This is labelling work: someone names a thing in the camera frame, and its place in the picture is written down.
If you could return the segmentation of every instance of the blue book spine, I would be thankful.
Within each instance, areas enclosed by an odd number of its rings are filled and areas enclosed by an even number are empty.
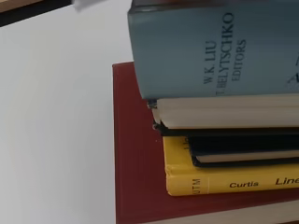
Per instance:
[[[129,12],[144,99],[299,92],[299,1]]]

